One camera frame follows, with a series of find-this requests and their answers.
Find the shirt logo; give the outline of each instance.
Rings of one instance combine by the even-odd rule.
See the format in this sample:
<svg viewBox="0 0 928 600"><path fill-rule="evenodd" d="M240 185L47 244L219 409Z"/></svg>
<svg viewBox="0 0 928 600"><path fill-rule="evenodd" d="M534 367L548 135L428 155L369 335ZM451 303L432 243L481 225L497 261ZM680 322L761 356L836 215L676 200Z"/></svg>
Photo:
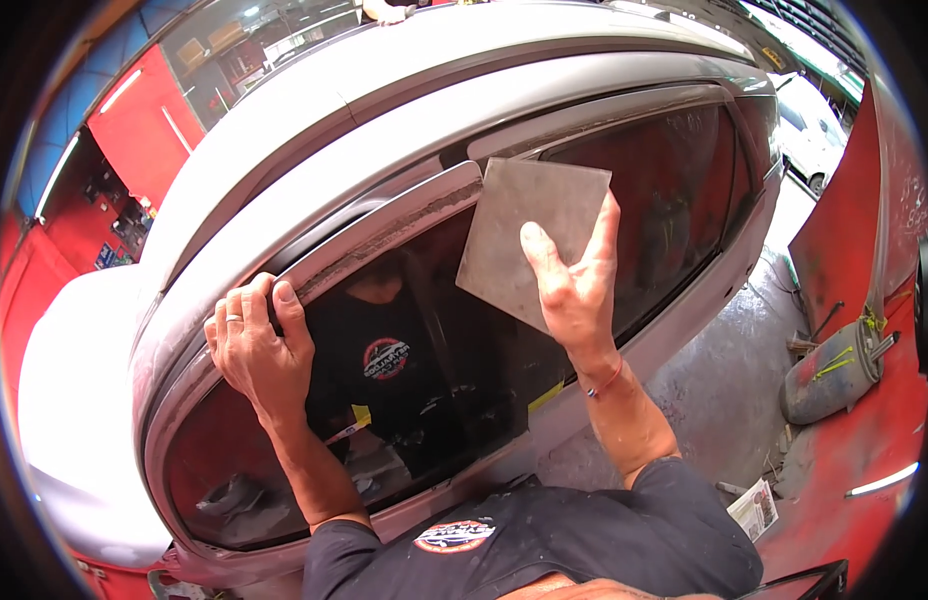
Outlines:
<svg viewBox="0 0 928 600"><path fill-rule="evenodd" d="M410 347L394 338L380 338L364 350L364 377L377 381L390 379L403 370Z"/></svg>
<svg viewBox="0 0 928 600"><path fill-rule="evenodd" d="M467 552L483 544L494 530L494 525L477 521L441 523L418 535L414 546L434 554Z"/></svg>

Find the ceiling light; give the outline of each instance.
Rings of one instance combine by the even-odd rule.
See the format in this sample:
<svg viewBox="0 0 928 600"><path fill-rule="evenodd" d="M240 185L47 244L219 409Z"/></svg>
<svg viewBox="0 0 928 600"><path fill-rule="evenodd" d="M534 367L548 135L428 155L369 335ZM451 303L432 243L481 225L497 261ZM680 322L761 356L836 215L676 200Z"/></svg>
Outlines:
<svg viewBox="0 0 928 600"><path fill-rule="evenodd" d="M34 213L34 216L38 219L42 218L42 213L44 207L47 205L47 199L50 197L50 190L54 188L54 183L57 182L57 178L61 176L61 171L63 170L64 163L67 162L67 159L70 158L70 153L74 151L74 146L77 145L77 140L80 139L81 132L78 130L74 133L74 136L70 138L70 142L67 144L67 147L63 149L63 155L61 159L57 161L57 166L54 167L54 172L50 174L50 180L47 182L47 186L44 187L44 193L40 195L40 201L38 202L38 209Z"/></svg>
<svg viewBox="0 0 928 600"><path fill-rule="evenodd" d="M901 481L902 479L909 477L910 475L913 475L914 472L917 470L917 467L919 464L920 464L919 462L918 463L914 462L914 464L905 466L904 468L897 471L893 475L887 475L883 479L878 479L877 481L873 483L869 483L866 486L860 486L860 487L851 489L849 492L844 494L844 498L854 497L855 495L860 496L861 494L866 494L867 492L873 492L874 490L879 490L880 488L886 488L887 486L891 484L895 484Z"/></svg>
<svg viewBox="0 0 928 600"><path fill-rule="evenodd" d="M134 71L134 73L131 74L131 77L127 78L127 80L125 80L120 85L120 87L110 95L108 101L104 102L104 105L101 106L101 114L106 113L107 110L113 106L113 103L117 101L117 98L119 98L121 94L127 91L127 88L129 88L133 82L137 81L137 78L140 77L140 74L143 71L143 69L137 69Z"/></svg>

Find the concrete floor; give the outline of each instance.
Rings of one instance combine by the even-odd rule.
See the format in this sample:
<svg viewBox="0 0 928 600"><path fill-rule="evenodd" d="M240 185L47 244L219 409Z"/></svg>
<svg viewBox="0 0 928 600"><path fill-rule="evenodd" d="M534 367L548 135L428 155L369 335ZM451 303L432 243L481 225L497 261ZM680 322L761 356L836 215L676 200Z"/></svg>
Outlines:
<svg viewBox="0 0 928 600"><path fill-rule="evenodd" d="M748 284L644 389L677 434L684 457L710 481L748 488L780 461L784 420L778 390L792 362L784 340L806 333L787 263L787 244L814 200L784 178L764 249ZM545 485L582 490L620 488L590 427L538 464Z"/></svg>

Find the silver car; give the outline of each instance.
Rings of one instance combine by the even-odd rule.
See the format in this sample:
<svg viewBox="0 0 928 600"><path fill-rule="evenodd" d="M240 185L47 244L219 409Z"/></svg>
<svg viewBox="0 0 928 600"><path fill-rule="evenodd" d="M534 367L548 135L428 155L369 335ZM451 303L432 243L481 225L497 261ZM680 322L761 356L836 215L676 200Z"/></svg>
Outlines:
<svg viewBox="0 0 928 600"><path fill-rule="evenodd" d="M372 56L399 59L341 68ZM140 263L74 280L36 326L19 423L44 509L97 561L214 589L299 582L307 523L202 324L267 271L293 283L312 325L351 335L360 319L341 294L384 258L452 390L427 406L450 402L459 419L422 432L444 454L411 473L399 446L414 441L374 433L387 415L373 402L323 419L308 399L376 532L386 543L533 474L588 416L553 340L452 285L487 159L613 172L614 334L648 378L758 259L777 126L774 89L739 44L608 6L440 6L296 57L184 164ZM332 342L315 341L319 356ZM392 342L364 368L402 360Z"/></svg>

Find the red string bracelet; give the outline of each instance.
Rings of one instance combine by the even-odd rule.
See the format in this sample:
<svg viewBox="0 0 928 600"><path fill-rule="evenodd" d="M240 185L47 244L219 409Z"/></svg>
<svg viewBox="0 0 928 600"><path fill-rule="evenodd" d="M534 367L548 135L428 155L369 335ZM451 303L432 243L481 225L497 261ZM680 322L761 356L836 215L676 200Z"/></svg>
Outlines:
<svg viewBox="0 0 928 600"><path fill-rule="evenodd" d="M611 378L608 379L608 380L607 380L607 383L605 383L604 385L599 386L599 387L596 387L596 388L590 388L590 390L587 390L588 398L596 397L597 395L600 394L600 392L601 392L604 388L606 388L607 386L609 386L609 385L611 385L612 383L614 383L614 379L616 379L617 376L620 375L620 370L623 369L623 368L624 368L624 357L621 356L621 357L620 357L620 363L617 364L617 370L614 371L614 374L611 375Z"/></svg>

